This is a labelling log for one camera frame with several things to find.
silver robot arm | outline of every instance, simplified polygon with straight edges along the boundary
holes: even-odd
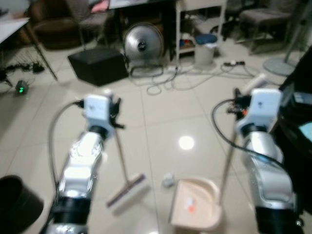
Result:
[[[102,163],[104,142],[114,134],[120,99],[88,95],[81,101],[88,131],[72,145],[42,234],[87,234],[87,219]]]
[[[236,131],[244,138],[244,148],[268,156],[282,165],[283,153],[268,133],[277,116],[280,101],[279,90],[253,90],[250,105],[243,108],[244,115],[238,118]],[[243,163],[249,172],[259,232],[303,234],[296,212],[293,184],[287,171],[251,153],[244,153]]]

electric fan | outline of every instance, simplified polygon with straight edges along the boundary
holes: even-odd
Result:
[[[150,23],[138,23],[132,26],[127,32],[124,40],[124,51],[127,60],[130,62],[132,77],[134,70],[155,71],[160,70],[159,76],[163,74],[161,56],[164,50],[163,37],[160,31]]]

shelving unit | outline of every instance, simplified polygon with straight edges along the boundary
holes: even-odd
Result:
[[[195,47],[181,49],[181,12],[198,10],[202,8],[221,6],[221,14],[218,28],[218,38],[221,38],[222,25],[224,22],[224,13],[226,8],[226,0],[177,0],[175,3],[176,10],[176,63],[179,64],[180,54],[189,53],[195,51]]]

white bucket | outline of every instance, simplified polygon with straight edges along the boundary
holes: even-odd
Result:
[[[209,43],[204,45],[197,44],[195,47],[195,65],[209,66],[214,61],[216,43]]]

dustpan handle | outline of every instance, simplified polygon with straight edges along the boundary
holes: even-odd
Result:
[[[231,142],[236,142],[236,139],[237,139],[237,133],[234,129],[232,132],[232,136],[231,136]],[[231,162],[233,159],[234,150],[235,150],[235,148],[233,146],[231,146],[228,150],[227,155],[226,155],[226,162],[225,162],[225,167],[224,167],[224,171],[222,174],[222,181],[221,181],[221,186],[220,186],[219,205],[222,203],[223,196],[225,193],[225,188],[226,188],[228,178],[229,178],[230,166],[231,166]]]
[[[121,141],[120,141],[120,137],[119,137],[119,133],[118,133],[117,129],[115,129],[115,139],[116,139],[117,148],[119,151],[119,158],[120,158],[120,162],[121,162],[123,177],[124,177],[126,183],[130,183],[130,181],[128,179],[126,163],[125,163],[124,154],[123,154],[123,150],[122,150],[122,146],[121,146]]]

